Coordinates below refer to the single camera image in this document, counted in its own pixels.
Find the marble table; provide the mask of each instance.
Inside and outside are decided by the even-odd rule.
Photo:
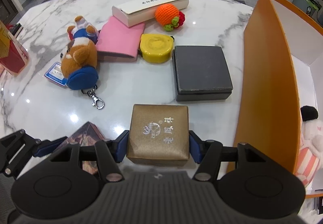
[[[106,138],[115,139],[129,129],[134,104],[188,105],[189,127],[203,140],[233,144],[242,90],[243,30],[252,8],[233,0],[190,0],[183,12],[186,21],[173,31],[176,45],[221,46],[230,71],[233,91],[227,100],[177,103],[172,62],[150,64],[138,57],[134,63],[101,62],[96,95],[105,102],[97,110],[81,92],[61,88],[44,74],[59,61],[68,43],[67,27],[83,15],[97,29],[111,16],[111,7],[130,0],[51,0],[31,8],[20,20],[18,40],[28,49],[30,62],[18,77],[0,79],[0,136],[25,129],[41,140],[69,136],[86,121],[93,122]],[[145,33],[164,33],[154,20]],[[31,159],[22,173],[41,159]],[[157,170],[135,165],[127,158],[120,164],[127,175],[133,170]],[[184,167],[193,176],[192,159]]]

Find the open orange box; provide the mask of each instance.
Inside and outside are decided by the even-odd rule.
[[[244,70],[236,146],[248,142],[296,173],[300,107],[323,118],[323,29],[286,0],[258,0],[244,31]],[[323,169],[306,197],[323,196]]]

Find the metal keychain clasp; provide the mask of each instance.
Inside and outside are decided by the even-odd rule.
[[[104,107],[104,101],[100,98],[98,98],[94,91],[98,88],[97,85],[95,85],[93,87],[93,89],[90,89],[89,91],[87,91],[86,93],[83,91],[83,89],[81,90],[81,92],[84,94],[84,95],[88,95],[88,97],[90,97],[92,100],[93,100],[93,104],[92,106],[95,106],[97,109],[102,109]],[[102,102],[102,106],[98,106],[97,102],[100,101]]]

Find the gold jewelry box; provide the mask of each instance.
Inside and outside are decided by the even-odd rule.
[[[190,156],[188,107],[134,105],[127,158],[136,164],[184,166]]]

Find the red and white striped fabric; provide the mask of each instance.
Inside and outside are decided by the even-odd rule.
[[[299,151],[296,176],[305,187],[312,181],[314,173],[318,170],[319,161],[319,158],[313,155],[309,148],[303,148]]]

